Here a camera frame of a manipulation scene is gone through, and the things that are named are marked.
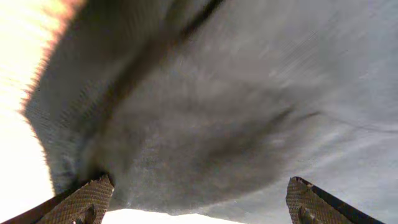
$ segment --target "gray cloth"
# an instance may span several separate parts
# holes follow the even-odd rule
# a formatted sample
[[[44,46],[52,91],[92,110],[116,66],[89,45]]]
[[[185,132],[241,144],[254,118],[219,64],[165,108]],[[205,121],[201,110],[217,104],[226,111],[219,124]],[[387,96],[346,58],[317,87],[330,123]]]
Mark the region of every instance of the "gray cloth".
[[[25,112],[55,190],[96,169],[112,210],[289,223],[298,175],[398,221],[398,1],[223,1],[132,66],[212,4],[181,2],[90,1],[65,34]]]

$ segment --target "gray fabric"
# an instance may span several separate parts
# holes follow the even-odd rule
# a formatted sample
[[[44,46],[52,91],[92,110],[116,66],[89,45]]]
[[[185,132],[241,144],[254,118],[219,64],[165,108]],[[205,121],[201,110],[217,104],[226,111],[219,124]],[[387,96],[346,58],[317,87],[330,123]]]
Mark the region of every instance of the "gray fabric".
[[[89,3],[27,106],[57,192],[90,164],[111,209],[289,223],[298,175],[398,220],[397,1],[224,1],[143,74],[127,65],[173,4],[127,2]],[[121,72],[139,81],[96,104]]]

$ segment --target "orange light flare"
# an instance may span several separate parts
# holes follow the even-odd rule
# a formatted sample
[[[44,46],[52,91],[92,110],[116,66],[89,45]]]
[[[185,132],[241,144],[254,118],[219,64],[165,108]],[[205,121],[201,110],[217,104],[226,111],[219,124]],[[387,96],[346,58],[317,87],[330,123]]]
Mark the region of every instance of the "orange light flare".
[[[42,146],[21,111],[84,0],[0,1],[0,222],[53,197]]]

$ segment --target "fabric texture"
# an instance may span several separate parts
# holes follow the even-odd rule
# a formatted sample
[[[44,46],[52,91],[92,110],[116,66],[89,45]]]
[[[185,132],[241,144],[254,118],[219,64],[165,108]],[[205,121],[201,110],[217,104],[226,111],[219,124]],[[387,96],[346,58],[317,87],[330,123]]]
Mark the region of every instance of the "fabric texture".
[[[112,210],[289,223],[285,189],[299,175],[394,223],[397,11],[393,0],[89,1],[25,111],[55,191],[106,172]]]

